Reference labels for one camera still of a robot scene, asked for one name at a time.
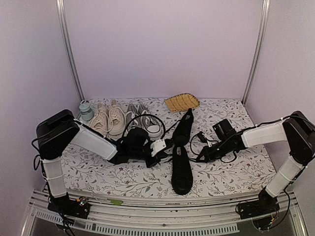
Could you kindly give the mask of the beige sneaker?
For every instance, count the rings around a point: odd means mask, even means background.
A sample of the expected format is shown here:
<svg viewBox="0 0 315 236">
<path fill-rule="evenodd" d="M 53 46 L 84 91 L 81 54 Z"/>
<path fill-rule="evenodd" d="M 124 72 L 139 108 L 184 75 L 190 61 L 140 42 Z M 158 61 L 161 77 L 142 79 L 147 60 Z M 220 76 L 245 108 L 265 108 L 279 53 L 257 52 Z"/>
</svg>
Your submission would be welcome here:
<svg viewBox="0 0 315 236">
<path fill-rule="evenodd" d="M 91 129 L 93 129 L 96 132 L 100 133 L 101 135 L 105 136 L 110 131 L 110 128 L 108 126 L 109 109 L 106 105 L 104 105 L 102 103 L 97 103 L 95 111 L 96 111 L 96 114 L 95 114 L 94 118 L 90 121 L 89 126 Z"/>
<path fill-rule="evenodd" d="M 126 127 L 126 116 L 120 103 L 113 99 L 109 110 L 109 117 L 111 120 L 111 135 L 120 135 Z"/>
</svg>

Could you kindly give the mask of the aluminium frame post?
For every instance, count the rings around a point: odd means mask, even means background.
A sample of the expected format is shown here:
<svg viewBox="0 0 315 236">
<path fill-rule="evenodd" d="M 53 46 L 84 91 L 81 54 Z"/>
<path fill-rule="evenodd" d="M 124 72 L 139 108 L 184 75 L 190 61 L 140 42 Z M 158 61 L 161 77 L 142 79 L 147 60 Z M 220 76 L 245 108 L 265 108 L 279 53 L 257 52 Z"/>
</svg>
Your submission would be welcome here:
<svg viewBox="0 0 315 236">
<path fill-rule="evenodd" d="M 73 50 L 71 47 L 70 35 L 68 31 L 66 14 L 65 14 L 64 1 L 56 0 L 56 6 L 57 6 L 57 13 L 58 13 L 59 23 L 61 27 L 61 32 L 63 36 L 63 41 L 65 45 L 65 51 L 66 51 L 66 55 L 67 55 L 69 66 L 70 66 L 70 71 L 74 80 L 75 89 L 81 101 L 85 99 L 85 96 L 84 96 L 83 89 L 80 83 L 80 79 L 79 79 L 79 75 L 78 75 L 78 71 L 77 71 L 77 67 L 75 63 L 75 58 L 74 58 Z"/>
<path fill-rule="evenodd" d="M 257 41 L 255 45 L 255 50 L 253 54 L 253 59 L 251 63 L 251 68 L 249 72 L 249 76 L 246 82 L 245 90 L 241 99 L 241 102 L 243 106 L 245 107 L 249 101 L 250 93 L 253 88 L 255 74 L 257 71 L 259 59 L 261 50 L 263 47 L 263 41 L 266 33 L 267 23 L 268 23 L 268 16 L 269 16 L 269 10 L 270 10 L 270 0 L 263 0 L 262 1 L 262 10 L 261 10 L 261 16 L 260 16 L 260 22 L 259 22 L 259 28 L 258 28 L 258 35 L 257 35 Z"/>
</svg>

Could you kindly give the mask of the green tape piece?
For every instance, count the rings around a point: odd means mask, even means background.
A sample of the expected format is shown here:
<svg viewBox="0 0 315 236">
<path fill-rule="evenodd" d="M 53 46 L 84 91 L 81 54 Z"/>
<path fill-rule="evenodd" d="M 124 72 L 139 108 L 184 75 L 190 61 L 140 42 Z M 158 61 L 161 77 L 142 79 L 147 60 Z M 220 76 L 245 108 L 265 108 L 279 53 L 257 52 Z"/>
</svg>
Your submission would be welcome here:
<svg viewBox="0 0 315 236">
<path fill-rule="evenodd" d="M 122 200 L 117 200 L 117 199 L 108 199 L 108 201 L 115 205 L 115 206 L 121 206 L 123 204 L 123 201 Z"/>
</svg>

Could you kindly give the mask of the pale green small jar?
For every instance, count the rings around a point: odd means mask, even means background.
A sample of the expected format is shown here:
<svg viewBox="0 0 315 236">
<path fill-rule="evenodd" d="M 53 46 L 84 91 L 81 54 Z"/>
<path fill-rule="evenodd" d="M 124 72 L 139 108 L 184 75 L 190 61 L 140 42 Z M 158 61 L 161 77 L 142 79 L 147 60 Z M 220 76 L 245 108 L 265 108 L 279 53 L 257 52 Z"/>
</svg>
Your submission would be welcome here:
<svg viewBox="0 0 315 236">
<path fill-rule="evenodd" d="M 83 121 L 90 121 L 94 118 L 94 112 L 89 101 L 82 100 L 79 104 L 79 110 Z"/>
</svg>

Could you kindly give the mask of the aluminium front rail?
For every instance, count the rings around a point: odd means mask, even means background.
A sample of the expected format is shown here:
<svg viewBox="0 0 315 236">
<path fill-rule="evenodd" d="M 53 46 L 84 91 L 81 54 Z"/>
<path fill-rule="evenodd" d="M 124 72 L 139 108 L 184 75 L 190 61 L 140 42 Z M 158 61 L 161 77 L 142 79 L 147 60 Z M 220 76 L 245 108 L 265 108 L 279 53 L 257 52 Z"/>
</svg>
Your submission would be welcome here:
<svg viewBox="0 0 315 236">
<path fill-rule="evenodd" d="M 266 216 L 241 219 L 239 203 L 257 199 L 257 193 L 201 198 L 132 198 L 69 190 L 71 199 L 87 197 L 87 219 L 71 218 L 77 236 L 307 236 L 309 234 L 292 191 L 278 197 L 275 227 L 262 231 Z M 122 200 L 121 206 L 108 199 Z"/>
</svg>

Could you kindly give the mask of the beige sneaker right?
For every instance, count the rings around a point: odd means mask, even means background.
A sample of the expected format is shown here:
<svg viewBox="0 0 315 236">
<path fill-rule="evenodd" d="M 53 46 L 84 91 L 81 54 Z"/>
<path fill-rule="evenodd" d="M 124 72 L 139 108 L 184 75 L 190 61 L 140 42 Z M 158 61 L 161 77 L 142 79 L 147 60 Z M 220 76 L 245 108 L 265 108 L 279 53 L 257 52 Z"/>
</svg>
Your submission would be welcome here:
<svg viewBox="0 0 315 236">
<path fill-rule="evenodd" d="M 120 103 L 113 99 L 109 110 L 109 117 L 111 120 L 111 135 L 120 135 L 126 127 L 126 116 Z"/>
</svg>

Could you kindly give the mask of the aluminium frame post right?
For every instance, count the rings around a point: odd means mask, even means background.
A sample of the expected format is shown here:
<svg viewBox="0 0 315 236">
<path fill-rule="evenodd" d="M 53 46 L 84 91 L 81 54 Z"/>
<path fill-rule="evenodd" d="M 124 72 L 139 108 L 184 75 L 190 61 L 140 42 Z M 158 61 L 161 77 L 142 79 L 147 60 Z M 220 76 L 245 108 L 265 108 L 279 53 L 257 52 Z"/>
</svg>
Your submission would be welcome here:
<svg viewBox="0 0 315 236">
<path fill-rule="evenodd" d="M 259 22 L 259 28 L 258 28 L 258 35 L 257 35 L 257 41 L 255 45 L 255 50 L 253 54 L 253 59 L 251 63 L 251 68 L 249 72 L 249 76 L 246 82 L 245 90 L 241 99 L 241 102 L 243 106 L 245 107 L 249 101 L 250 93 L 253 88 L 255 74 L 257 71 L 259 59 L 261 50 L 263 47 L 263 41 L 266 33 L 267 23 L 268 23 L 268 16 L 269 16 L 269 10 L 270 10 L 270 0 L 263 0 L 262 1 L 262 10 L 261 10 L 261 16 L 260 16 L 260 22 Z"/>
</svg>

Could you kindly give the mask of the woven bamboo tray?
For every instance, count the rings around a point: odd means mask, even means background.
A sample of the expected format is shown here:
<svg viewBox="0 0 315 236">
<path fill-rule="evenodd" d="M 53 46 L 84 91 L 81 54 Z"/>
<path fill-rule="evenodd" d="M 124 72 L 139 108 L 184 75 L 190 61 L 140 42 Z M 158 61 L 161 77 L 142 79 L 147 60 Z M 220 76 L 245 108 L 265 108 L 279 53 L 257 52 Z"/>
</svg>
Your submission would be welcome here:
<svg viewBox="0 0 315 236">
<path fill-rule="evenodd" d="M 171 112 L 181 112 L 199 107 L 199 100 L 191 93 L 182 93 L 164 100 Z"/>
</svg>

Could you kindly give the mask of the grey sneaker right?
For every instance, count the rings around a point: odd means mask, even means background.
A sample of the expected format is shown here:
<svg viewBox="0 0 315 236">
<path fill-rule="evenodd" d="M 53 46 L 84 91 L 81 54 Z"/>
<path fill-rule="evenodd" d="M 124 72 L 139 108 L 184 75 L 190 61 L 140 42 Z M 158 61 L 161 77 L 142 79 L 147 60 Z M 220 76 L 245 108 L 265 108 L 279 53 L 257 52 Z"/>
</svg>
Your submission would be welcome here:
<svg viewBox="0 0 315 236">
<path fill-rule="evenodd" d="M 144 115 L 141 117 L 143 128 L 148 132 L 150 137 L 157 138 L 161 134 L 159 121 L 156 118 L 149 116 L 151 113 L 143 103 L 140 102 L 138 106 L 140 114 Z"/>
</svg>

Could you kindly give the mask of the grey sneaker left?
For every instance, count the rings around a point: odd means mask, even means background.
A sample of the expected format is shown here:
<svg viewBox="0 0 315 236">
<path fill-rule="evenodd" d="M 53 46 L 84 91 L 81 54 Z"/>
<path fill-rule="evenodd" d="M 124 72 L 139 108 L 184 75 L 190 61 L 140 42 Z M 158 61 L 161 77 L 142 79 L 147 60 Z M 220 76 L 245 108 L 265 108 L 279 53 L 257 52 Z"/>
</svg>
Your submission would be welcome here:
<svg viewBox="0 0 315 236">
<path fill-rule="evenodd" d="M 128 107 L 127 107 L 127 112 L 126 112 L 126 122 L 129 124 L 128 130 L 132 128 L 143 128 L 141 118 L 136 118 L 135 117 L 141 115 L 139 112 L 139 106 L 137 104 L 134 104 L 133 102 L 130 102 Z"/>
</svg>

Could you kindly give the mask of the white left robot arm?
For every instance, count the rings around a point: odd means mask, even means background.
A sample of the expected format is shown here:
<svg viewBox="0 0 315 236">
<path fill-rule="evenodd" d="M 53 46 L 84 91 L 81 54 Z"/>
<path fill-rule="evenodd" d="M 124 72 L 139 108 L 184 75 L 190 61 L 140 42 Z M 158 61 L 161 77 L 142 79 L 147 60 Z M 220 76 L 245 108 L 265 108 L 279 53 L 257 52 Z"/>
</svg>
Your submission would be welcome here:
<svg viewBox="0 0 315 236">
<path fill-rule="evenodd" d="M 68 145 L 91 151 L 114 165 L 140 159 L 150 168 L 167 157 L 165 150 L 173 144 L 171 139 L 164 137 L 152 141 L 148 132 L 139 127 L 124 129 L 122 137 L 116 141 L 110 140 L 75 119 L 67 109 L 41 122 L 36 128 L 36 135 L 31 142 L 32 147 L 37 150 L 33 168 L 42 168 L 43 178 L 48 184 L 48 209 L 61 215 L 81 218 L 87 218 L 91 206 L 85 197 L 70 199 L 66 190 L 61 156 Z"/>
</svg>

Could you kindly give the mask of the beige sneaker left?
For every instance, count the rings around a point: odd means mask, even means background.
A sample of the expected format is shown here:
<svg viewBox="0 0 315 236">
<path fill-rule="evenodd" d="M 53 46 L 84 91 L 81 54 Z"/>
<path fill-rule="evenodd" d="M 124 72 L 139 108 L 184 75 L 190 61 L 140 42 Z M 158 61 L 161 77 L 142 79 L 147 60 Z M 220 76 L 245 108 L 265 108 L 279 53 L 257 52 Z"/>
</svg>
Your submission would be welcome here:
<svg viewBox="0 0 315 236">
<path fill-rule="evenodd" d="M 96 132 L 100 133 L 101 135 L 105 136 L 110 131 L 110 128 L 108 126 L 109 109 L 106 105 L 104 105 L 102 103 L 97 103 L 95 111 L 96 111 L 96 114 L 95 114 L 94 118 L 90 121 L 89 126 L 91 129 L 93 129 Z"/>
</svg>

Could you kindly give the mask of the aluminium frame post left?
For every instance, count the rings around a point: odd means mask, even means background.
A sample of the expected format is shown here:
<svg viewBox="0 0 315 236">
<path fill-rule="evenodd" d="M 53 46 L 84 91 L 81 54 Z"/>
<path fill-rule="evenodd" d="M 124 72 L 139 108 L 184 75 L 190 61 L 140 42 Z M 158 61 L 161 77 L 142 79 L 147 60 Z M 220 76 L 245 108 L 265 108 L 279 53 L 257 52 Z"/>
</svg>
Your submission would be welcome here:
<svg viewBox="0 0 315 236">
<path fill-rule="evenodd" d="M 79 75 L 78 75 L 78 71 L 77 71 L 77 67 L 75 63 L 75 58 L 74 58 L 73 50 L 71 47 L 70 35 L 68 31 L 66 14 L 65 14 L 64 1 L 56 0 L 56 6 L 57 6 L 57 13 L 58 13 L 59 23 L 61 27 L 61 32 L 63 36 L 63 41 L 65 45 L 65 51 L 66 51 L 66 55 L 67 55 L 69 66 L 70 66 L 70 71 L 74 80 L 75 89 L 81 101 L 85 99 L 85 96 L 84 96 L 83 89 L 80 83 L 80 79 L 79 79 Z"/>
</svg>

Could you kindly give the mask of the black canvas sneaker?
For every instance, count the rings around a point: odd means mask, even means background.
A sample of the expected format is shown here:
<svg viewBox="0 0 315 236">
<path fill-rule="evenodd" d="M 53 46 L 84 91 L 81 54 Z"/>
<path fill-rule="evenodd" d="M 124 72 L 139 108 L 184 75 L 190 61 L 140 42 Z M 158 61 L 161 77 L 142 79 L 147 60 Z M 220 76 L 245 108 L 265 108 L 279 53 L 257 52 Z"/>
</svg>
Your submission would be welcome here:
<svg viewBox="0 0 315 236">
<path fill-rule="evenodd" d="M 193 184 L 193 175 L 184 146 L 174 146 L 172 151 L 172 177 L 171 185 L 178 195 L 187 194 Z"/>
<path fill-rule="evenodd" d="M 193 122 L 192 108 L 189 108 L 173 132 L 172 141 L 175 146 L 185 146 L 189 142 Z"/>
</svg>

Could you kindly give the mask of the grey sneaker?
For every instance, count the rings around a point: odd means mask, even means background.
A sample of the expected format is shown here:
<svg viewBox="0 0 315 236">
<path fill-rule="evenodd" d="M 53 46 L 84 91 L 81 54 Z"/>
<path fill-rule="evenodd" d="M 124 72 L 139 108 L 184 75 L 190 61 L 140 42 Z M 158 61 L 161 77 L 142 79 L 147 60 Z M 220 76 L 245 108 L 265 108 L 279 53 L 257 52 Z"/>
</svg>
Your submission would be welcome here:
<svg viewBox="0 0 315 236">
<path fill-rule="evenodd" d="M 143 128 L 141 118 L 136 118 L 135 117 L 141 115 L 139 112 L 139 106 L 137 104 L 134 104 L 133 102 L 130 102 L 128 107 L 127 107 L 127 112 L 126 112 L 126 122 L 129 124 L 128 130 L 132 128 Z"/>
<path fill-rule="evenodd" d="M 150 137 L 157 138 L 161 134 L 159 121 L 156 118 L 149 116 L 151 113 L 143 103 L 140 102 L 138 106 L 140 114 L 144 115 L 141 117 L 143 128 L 148 132 Z"/>
</svg>

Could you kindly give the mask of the black front canvas sneaker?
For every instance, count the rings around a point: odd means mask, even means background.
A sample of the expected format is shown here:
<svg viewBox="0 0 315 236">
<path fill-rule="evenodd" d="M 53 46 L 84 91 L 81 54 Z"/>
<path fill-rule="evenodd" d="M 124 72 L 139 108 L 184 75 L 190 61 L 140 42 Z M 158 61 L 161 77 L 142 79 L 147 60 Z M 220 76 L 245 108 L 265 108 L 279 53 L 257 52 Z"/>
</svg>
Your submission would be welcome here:
<svg viewBox="0 0 315 236">
<path fill-rule="evenodd" d="M 172 177 L 171 185 L 178 195 L 187 194 L 193 184 L 193 175 L 184 146 L 174 146 L 172 151 Z"/>
</svg>

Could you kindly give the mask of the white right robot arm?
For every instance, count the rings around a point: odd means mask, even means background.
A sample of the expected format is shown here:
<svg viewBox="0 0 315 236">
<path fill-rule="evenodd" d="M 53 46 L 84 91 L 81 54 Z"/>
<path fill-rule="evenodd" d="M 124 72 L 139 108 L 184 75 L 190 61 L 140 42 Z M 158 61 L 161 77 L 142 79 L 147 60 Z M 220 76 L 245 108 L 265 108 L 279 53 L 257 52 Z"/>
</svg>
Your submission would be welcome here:
<svg viewBox="0 0 315 236">
<path fill-rule="evenodd" d="M 259 192 L 258 199 L 239 203 L 236 212 L 241 219 L 276 212 L 277 197 L 292 184 L 315 157 L 315 126 L 300 111 L 275 121 L 236 131 L 226 119 L 213 126 L 219 142 L 206 145 L 197 162 L 210 162 L 260 145 L 287 143 L 289 154 L 272 180 Z"/>
</svg>

